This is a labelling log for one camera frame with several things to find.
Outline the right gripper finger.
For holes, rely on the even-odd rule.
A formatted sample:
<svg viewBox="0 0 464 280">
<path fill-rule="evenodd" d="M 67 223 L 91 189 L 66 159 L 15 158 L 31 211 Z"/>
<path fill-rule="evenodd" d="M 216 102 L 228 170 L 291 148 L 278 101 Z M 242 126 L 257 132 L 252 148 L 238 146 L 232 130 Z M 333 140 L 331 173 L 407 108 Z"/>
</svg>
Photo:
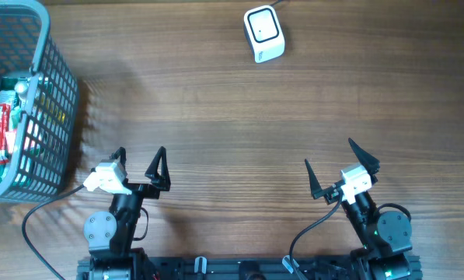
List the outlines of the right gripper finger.
<svg viewBox="0 0 464 280">
<path fill-rule="evenodd" d="M 352 138 L 348 139 L 349 145 L 356 155 L 359 163 L 367 170 L 370 175 L 375 175 L 379 172 L 380 161 L 361 148 Z"/>
<path fill-rule="evenodd" d="M 325 195 L 325 191 L 322 189 L 317 177 L 312 169 L 310 162 L 305 159 L 305 166 L 309 175 L 309 188 L 310 193 L 314 199 L 321 198 Z"/>
</svg>

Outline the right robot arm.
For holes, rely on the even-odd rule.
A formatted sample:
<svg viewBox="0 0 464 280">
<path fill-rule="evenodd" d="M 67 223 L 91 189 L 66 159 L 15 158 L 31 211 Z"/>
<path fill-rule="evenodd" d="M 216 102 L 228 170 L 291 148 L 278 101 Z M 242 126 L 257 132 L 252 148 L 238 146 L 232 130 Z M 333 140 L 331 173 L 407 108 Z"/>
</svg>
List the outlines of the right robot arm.
<svg viewBox="0 0 464 280">
<path fill-rule="evenodd" d="M 302 233 L 314 229 L 342 208 L 362 244 L 344 256 L 341 265 L 325 264 L 320 275 L 339 279 L 409 279 L 413 270 L 406 253 L 413 248 L 412 216 L 395 203 L 376 205 L 369 190 L 378 182 L 380 161 L 352 138 L 348 142 L 358 161 L 342 169 L 340 180 L 328 188 L 321 187 L 309 161 L 305 161 L 312 197 L 335 206 Z"/>
</svg>

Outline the red Nescafe coffee sachet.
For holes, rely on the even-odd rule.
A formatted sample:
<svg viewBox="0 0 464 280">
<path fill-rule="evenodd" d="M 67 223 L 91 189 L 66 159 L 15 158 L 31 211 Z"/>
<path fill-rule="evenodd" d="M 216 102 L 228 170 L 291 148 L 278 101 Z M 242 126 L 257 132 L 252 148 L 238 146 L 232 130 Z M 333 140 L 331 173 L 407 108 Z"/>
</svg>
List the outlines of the red Nescafe coffee sachet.
<svg viewBox="0 0 464 280">
<path fill-rule="evenodd" d="M 7 103 L 0 103 L 0 153 L 6 150 L 5 133 L 9 129 L 9 115 L 11 106 Z"/>
</svg>

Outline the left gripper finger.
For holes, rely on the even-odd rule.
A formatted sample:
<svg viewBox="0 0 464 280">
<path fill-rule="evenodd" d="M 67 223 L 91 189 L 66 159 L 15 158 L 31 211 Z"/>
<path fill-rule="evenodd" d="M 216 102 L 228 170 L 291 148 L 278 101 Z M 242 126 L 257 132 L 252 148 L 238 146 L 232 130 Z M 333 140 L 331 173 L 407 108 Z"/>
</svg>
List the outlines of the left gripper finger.
<svg viewBox="0 0 464 280">
<path fill-rule="evenodd" d="M 151 161 L 145 176 L 151 181 L 151 185 L 160 191 L 169 191 L 171 180 L 166 158 L 166 148 L 161 146 Z"/>
<path fill-rule="evenodd" d="M 126 149 L 124 147 L 120 147 L 116 152 L 112 153 L 110 156 L 111 161 L 111 169 L 117 171 L 125 171 L 126 170 Z"/>
</svg>

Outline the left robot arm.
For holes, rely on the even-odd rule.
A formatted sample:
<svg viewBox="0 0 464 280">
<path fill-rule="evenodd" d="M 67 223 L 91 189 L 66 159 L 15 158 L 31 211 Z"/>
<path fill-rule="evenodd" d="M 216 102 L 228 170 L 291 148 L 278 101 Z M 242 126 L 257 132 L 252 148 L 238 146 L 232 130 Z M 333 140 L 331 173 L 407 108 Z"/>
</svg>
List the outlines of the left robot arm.
<svg viewBox="0 0 464 280">
<path fill-rule="evenodd" d="M 78 262 L 77 279 L 135 280 L 159 279 L 156 266 L 143 248 L 133 248 L 135 230 L 145 199 L 159 199 L 170 190 L 166 148 L 160 147 L 145 171 L 148 183 L 131 183 L 127 178 L 126 149 L 120 147 L 109 159 L 94 167 L 83 185 L 87 191 L 99 188 L 113 195 L 107 211 L 95 212 L 85 221 L 83 234 L 89 244 L 88 260 Z"/>
</svg>

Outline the yellow dish soap bottle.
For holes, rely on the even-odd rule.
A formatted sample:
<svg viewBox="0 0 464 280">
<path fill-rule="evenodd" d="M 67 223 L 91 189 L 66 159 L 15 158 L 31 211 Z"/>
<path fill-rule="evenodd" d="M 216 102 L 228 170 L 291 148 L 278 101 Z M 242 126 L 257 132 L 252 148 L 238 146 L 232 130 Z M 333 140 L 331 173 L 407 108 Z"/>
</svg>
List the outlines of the yellow dish soap bottle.
<svg viewBox="0 0 464 280">
<path fill-rule="evenodd" d="M 19 78 L 14 85 L 14 91 L 19 97 L 20 106 L 24 107 L 27 103 L 28 91 L 31 83 L 31 78 Z"/>
</svg>

